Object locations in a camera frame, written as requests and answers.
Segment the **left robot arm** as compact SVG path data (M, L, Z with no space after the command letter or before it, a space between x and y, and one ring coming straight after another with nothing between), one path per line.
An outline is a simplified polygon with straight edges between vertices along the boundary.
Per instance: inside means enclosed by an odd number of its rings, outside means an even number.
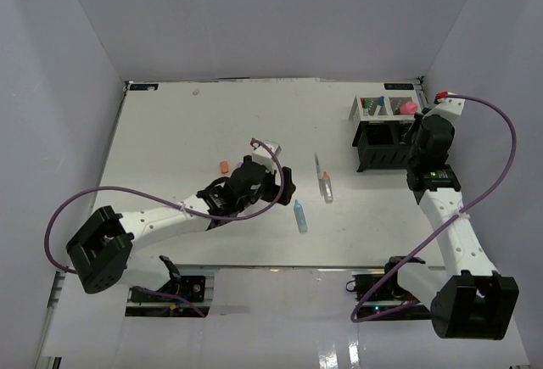
M107 205L95 210L66 250L87 294L120 283L147 288L159 299L169 300L179 290L177 268L167 256L146 256L142 249L183 234L248 220L246 209L259 201L286 206L295 190L290 168L274 170L247 155L230 176L214 180L171 206L116 212Z

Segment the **right blue table label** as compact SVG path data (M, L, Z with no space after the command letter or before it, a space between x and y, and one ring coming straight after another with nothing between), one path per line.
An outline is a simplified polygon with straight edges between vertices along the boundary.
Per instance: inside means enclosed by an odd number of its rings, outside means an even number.
M397 83L397 82L386 82L383 84L385 90L396 90L396 91L409 91L414 89L412 83Z

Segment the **left blue table label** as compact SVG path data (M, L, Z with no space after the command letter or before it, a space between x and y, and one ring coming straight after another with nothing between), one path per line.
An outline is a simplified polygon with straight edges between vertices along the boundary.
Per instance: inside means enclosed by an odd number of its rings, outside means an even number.
M156 91L158 88L159 88L158 83L140 83L140 84L132 83L129 86L130 91L143 91L143 92Z

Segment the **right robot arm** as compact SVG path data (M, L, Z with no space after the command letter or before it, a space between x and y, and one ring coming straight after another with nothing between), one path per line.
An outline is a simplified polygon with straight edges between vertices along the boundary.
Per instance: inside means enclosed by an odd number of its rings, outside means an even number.
M442 114L419 115L408 135L408 187L437 233L446 277L416 256L401 256L389 261L384 292L395 300L412 295L440 338L501 340L519 289L487 257L462 209L461 186L447 163L455 128Z

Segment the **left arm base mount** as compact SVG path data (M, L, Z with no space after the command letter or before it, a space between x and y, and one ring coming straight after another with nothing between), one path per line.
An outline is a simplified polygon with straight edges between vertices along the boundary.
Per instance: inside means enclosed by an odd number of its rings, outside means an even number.
M156 295L130 290L125 316L149 318L205 318L214 293L214 277L182 275L162 286Z

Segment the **black mesh organizer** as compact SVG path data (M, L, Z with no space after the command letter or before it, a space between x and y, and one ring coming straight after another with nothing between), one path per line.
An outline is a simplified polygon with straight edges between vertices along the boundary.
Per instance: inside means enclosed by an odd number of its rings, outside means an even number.
M405 170L409 146L404 136L412 121L360 121L352 146L358 154L358 172L367 170Z

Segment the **blue stubby highlighter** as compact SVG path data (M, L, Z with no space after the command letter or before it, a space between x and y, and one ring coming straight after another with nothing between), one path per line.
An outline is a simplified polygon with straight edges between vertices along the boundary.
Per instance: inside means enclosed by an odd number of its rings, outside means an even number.
M294 201L294 216L300 233L308 232L308 226L302 204L298 199Z

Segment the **blue table label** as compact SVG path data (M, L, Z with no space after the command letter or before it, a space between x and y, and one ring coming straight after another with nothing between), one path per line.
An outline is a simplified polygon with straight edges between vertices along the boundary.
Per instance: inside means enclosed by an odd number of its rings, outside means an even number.
M383 84L385 90L396 90L396 91L409 91L414 89L412 83L397 83L397 82L386 82Z
M140 84L132 83L129 86L130 91L143 91L143 92L156 91L158 88L159 88L158 83L140 83Z

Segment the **red capped marker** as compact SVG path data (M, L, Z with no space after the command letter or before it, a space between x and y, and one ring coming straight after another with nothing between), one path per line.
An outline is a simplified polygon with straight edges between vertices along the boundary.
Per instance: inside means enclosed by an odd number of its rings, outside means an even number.
M362 114L364 116L369 116L369 109L368 109L368 101L364 98L361 99L361 106L362 106Z

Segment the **orange stubby highlighter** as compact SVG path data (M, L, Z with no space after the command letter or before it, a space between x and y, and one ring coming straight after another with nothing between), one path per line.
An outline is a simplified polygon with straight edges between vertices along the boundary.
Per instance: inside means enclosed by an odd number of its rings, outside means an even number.
M333 190L329 174L324 171L322 174L322 194L326 204L333 202Z

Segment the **white mesh organizer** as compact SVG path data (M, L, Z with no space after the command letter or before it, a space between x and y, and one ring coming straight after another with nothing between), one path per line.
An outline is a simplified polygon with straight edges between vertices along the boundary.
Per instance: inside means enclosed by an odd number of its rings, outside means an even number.
M348 119L355 125L359 122L411 121L421 109L421 104L413 97L355 97Z

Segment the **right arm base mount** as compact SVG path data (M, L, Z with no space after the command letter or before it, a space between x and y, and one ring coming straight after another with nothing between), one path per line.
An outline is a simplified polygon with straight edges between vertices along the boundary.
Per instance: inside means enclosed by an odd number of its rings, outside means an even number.
M347 293L354 295L356 301L359 301L382 276L382 272L373 271L355 274L346 282L345 290ZM430 312L420 302L399 312L382 317L382 314L388 310L414 302L415 299L411 294L404 290L395 289L390 282L386 282L358 310L356 318L361 319L376 315L375 321L429 321L431 318Z

